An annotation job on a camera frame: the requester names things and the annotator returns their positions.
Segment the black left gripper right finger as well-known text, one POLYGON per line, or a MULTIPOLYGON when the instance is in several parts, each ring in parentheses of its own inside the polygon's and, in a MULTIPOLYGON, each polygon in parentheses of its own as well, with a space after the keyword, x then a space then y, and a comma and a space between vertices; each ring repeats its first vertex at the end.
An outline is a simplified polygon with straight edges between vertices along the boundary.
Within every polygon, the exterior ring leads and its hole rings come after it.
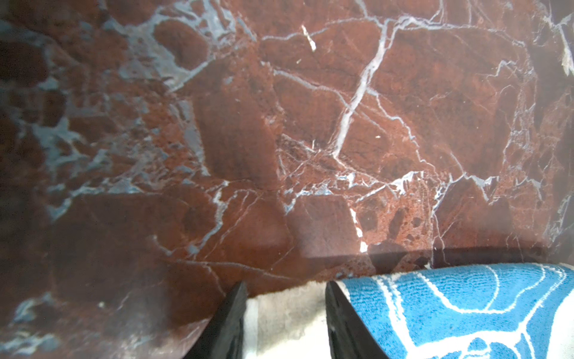
POLYGON ((332 359, 389 359, 335 281, 327 283, 325 304, 332 359))

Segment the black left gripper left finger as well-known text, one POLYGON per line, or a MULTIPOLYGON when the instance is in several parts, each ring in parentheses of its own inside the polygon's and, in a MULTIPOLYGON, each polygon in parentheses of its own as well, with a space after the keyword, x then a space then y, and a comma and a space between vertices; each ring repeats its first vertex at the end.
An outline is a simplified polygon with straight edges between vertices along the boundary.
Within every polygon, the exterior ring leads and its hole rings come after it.
POLYGON ((247 300, 246 284, 236 283, 183 359, 243 358, 247 300))

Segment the blue cream Doraemon towel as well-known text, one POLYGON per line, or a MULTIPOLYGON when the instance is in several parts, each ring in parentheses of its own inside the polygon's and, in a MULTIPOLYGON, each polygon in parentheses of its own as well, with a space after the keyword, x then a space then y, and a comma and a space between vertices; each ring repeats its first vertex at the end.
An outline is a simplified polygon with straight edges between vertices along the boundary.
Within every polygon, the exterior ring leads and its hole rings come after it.
MULTIPOLYGON (((326 284, 249 299, 245 358, 329 358, 326 284)), ((390 358, 571 358, 573 268, 458 266, 339 281, 390 358)))

